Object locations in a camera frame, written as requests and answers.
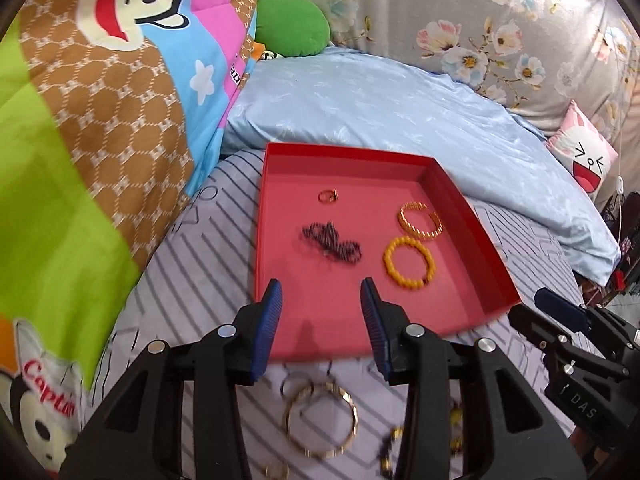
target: red tray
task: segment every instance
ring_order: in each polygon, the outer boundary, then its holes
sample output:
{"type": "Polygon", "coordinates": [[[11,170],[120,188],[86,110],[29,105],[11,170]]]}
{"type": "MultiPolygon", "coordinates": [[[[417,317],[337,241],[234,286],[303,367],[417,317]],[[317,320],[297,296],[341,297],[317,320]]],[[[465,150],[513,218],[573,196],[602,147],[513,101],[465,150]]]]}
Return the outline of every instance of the red tray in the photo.
{"type": "MultiPolygon", "coordinates": [[[[360,309],[360,282],[371,276],[384,301],[404,307],[409,319],[442,336],[486,323],[520,301],[500,256],[465,198],[434,158],[341,146],[267,145],[258,216],[255,293],[271,278],[282,283],[274,361],[328,360],[371,354],[360,309]],[[337,189],[338,200],[318,202],[337,189]],[[409,290],[386,273],[382,255],[405,235],[397,214],[405,202],[435,210],[443,233],[426,241],[436,263],[434,279],[409,290]],[[360,243],[355,265],[329,259],[302,235],[313,222],[333,222],[340,240],[360,243]]],[[[424,212],[409,221],[433,229],[424,212]]],[[[414,249],[399,247],[396,269],[424,275],[414,249]]]]}

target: white sheet with black lines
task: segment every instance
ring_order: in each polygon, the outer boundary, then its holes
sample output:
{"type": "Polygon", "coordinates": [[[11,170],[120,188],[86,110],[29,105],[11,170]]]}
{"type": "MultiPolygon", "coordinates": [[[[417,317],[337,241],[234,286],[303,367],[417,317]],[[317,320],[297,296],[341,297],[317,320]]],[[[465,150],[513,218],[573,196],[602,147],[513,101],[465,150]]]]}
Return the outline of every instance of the white sheet with black lines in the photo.
{"type": "MultiPolygon", "coordinates": [[[[105,347],[88,398],[86,416],[138,353],[153,339],[170,345],[200,339],[225,322],[231,322],[240,306],[252,300],[254,288],[255,232],[264,152],[242,150],[221,161],[204,182],[158,247],[136,288],[129,295],[105,347]]],[[[580,290],[555,237],[542,226],[514,212],[468,199],[505,262],[522,301],[533,306],[533,294],[542,286],[574,303],[580,290]]],[[[526,380],[542,397],[565,433],[573,429],[544,396],[548,375],[542,353],[513,330],[505,316],[488,325],[451,338],[471,344],[476,338],[494,339],[526,380]]],[[[574,339],[594,351],[582,335],[574,339]]],[[[406,388],[387,386],[370,358],[308,365],[270,365],[265,377],[252,388],[239,388],[238,404],[252,474],[286,460],[290,477],[313,480],[376,478],[376,459],[382,438],[402,424],[406,388]],[[284,403],[280,388],[300,376],[333,377],[354,398],[360,429],[349,451],[318,462],[295,451],[280,424],[284,403]]],[[[182,418],[183,474],[194,478],[193,386],[185,385],[182,418]]],[[[302,437],[332,447],[344,436],[350,420],[346,406],[327,404],[309,409],[300,419],[302,437]],[[341,435],[332,430],[342,431],[341,435]]],[[[452,464],[452,476],[460,474],[460,460],[452,464]]]]}

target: metal screw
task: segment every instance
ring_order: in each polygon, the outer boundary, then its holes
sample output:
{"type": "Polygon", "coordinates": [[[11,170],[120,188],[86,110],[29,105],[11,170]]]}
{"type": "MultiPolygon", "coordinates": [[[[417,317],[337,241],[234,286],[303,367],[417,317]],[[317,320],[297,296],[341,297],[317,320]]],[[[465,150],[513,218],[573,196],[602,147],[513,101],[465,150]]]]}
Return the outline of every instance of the metal screw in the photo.
{"type": "Polygon", "coordinates": [[[152,341],[146,346],[146,350],[150,354],[159,354],[162,350],[164,350],[165,347],[166,345],[164,344],[164,341],[160,341],[159,339],[156,339],[155,341],[152,341]]]}
{"type": "Polygon", "coordinates": [[[411,325],[407,325],[404,328],[404,331],[411,337],[421,337],[424,335],[424,327],[422,325],[418,325],[417,323],[411,323],[411,325]]]}
{"type": "Polygon", "coordinates": [[[493,352],[496,349],[495,341],[488,337],[483,337],[478,340],[478,348],[483,352],[493,352]]]}
{"type": "Polygon", "coordinates": [[[222,325],[218,327],[220,337],[232,337],[236,335],[236,327],[233,325],[222,325]]]}
{"type": "Polygon", "coordinates": [[[571,375],[572,373],[574,373],[574,364],[575,364],[575,361],[571,361],[570,365],[564,365],[564,367],[562,367],[562,370],[564,370],[564,373],[567,375],[571,375]]]}

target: dark tangled bracelet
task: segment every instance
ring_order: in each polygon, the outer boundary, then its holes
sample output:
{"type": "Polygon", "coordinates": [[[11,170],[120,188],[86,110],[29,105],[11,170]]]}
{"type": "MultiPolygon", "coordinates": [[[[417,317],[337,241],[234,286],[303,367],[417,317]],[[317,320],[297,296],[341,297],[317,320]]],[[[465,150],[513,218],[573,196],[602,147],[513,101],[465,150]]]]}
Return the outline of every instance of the dark tangled bracelet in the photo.
{"type": "Polygon", "coordinates": [[[333,254],[339,260],[356,264],[362,257],[360,244],[353,241],[340,242],[340,235],[331,222],[315,223],[302,229],[302,234],[309,240],[315,240],[325,251],[333,254]]]}

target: green pillow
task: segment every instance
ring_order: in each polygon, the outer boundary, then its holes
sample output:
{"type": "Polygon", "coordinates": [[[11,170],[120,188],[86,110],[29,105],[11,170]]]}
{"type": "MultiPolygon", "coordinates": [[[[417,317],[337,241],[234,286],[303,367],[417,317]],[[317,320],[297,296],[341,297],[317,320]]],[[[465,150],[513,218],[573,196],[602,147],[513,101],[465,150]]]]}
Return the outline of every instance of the green pillow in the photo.
{"type": "Polygon", "coordinates": [[[309,0],[258,0],[255,41],[285,57],[319,54],[328,45],[329,22],[309,0]]]}

